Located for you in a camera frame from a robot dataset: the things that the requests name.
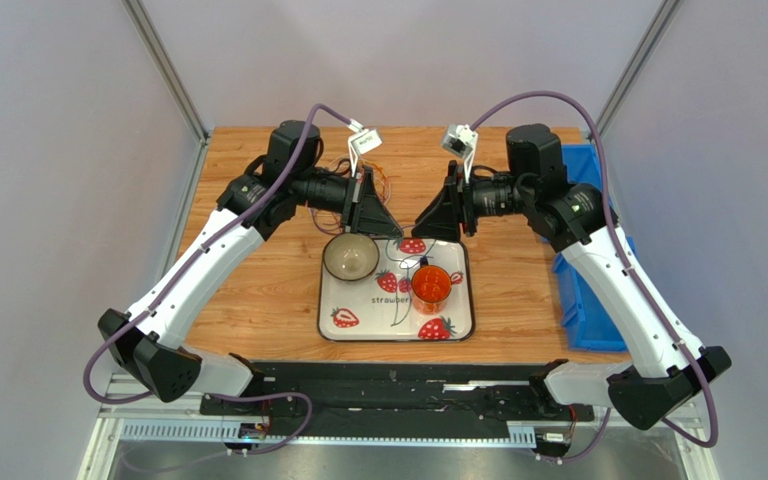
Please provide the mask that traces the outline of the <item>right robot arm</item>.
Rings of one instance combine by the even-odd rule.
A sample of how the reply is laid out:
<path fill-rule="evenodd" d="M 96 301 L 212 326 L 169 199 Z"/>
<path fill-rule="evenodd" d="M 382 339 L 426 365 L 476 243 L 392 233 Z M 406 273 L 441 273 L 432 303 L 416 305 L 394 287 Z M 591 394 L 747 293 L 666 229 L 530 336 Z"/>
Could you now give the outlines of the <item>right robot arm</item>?
<path fill-rule="evenodd" d="M 592 290 L 631 359 L 549 363 L 529 380 L 540 404 L 611 408 L 647 430 L 697 395 L 710 399 L 711 383 L 731 367 L 729 355 L 703 345 L 669 308 L 603 193 L 569 178 L 560 138 L 543 124 L 531 124 L 511 129 L 505 142 L 507 169 L 477 176 L 477 133 L 466 125 L 448 127 L 441 144 L 453 158 L 413 234 L 458 241 L 473 235 L 482 217 L 521 214 Z"/>

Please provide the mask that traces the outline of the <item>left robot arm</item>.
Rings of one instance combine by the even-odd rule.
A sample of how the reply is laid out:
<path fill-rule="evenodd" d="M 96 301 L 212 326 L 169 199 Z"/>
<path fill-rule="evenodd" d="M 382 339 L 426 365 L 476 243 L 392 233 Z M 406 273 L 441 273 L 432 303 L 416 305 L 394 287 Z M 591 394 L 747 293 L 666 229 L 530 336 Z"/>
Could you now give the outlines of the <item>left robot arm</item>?
<path fill-rule="evenodd" d="M 315 125 L 282 122 L 271 132 L 266 153 L 229 182 L 196 240 L 159 283 L 127 310 L 102 314 L 101 349 L 145 387 L 146 396 L 170 403 L 189 392 L 245 392 L 255 377 L 246 359 L 199 351 L 185 339 L 229 275 L 297 208 L 338 214 L 345 233 L 402 235 L 377 196 L 373 169 L 358 162 L 381 145 L 380 134 L 356 121 L 348 127 L 349 171 L 340 174 L 318 166 L 324 142 Z"/>

